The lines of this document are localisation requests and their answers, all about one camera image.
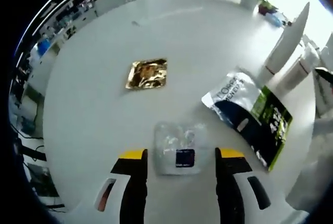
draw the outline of white table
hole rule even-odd
[[[97,18],[63,46],[46,91],[43,131],[53,181],[73,220],[117,222],[117,192],[127,179],[114,186],[103,213],[93,207],[96,195],[119,154],[148,148],[149,155],[159,121],[203,122],[215,146],[240,150],[254,170],[264,170],[245,140],[201,103],[235,66],[258,73],[281,34],[237,2],[138,0]],[[158,57],[168,59],[166,86],[126,90],[131,63]],[[282,102],[293,123],[267,176],[287,194],[312,138],[312,76]],[[197,176],[157,177],[149,160],[145,223],[219,223],[214,170],[212,165]]]

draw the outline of clear plastic bag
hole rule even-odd
[[[213,157],[204,124],[160,122],[155,126],[154,160],[161,175],[199,173]]]
[[[271,171],[283,149],[292,116],[248,71],[236,67],[201,101],[240,133]]]

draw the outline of gold foil packet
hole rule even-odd
[[[165,58],[132,63],[126,88],[143,90],[159,88],[167,81],[167,60]]]

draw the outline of white tube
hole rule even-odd
[[[300,43],[308,20],[309,9],[310,3],[307,3],[292,26],[285,28],[259,74],[258,79],[263,83],[267,83],[281,70]]]
[[[317,51],[309,44],[302,57],[300,57],[287,73],[282,77],[277,89],[288,93],[300,84],[309,73],[319,64],[320,58]]]

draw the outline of red strip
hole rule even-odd
[[[97,208],[98,211],[104,212],[106,202],[108,201],[108,198],[109,198],[109,195],[110,195],[110,192],[111,192],[111,189],[112,189],[113,185],[114,185],[114,182],[110,183],[108,185],[108,187],[106,188],[105,192],[103,193],[103,196],[100,199],[100,202],[98,204],[98,208]]]
[[[306,74],[309,74],[309,72],[307,72],[307,70],[303,67],[302,63],[300,62],[300,65],[302,67],[302,69],[305,71]]]
[[[274,72],[272,72],[267,66],[265,66],[265,68],[272,74],[272,75],[275,75]]]

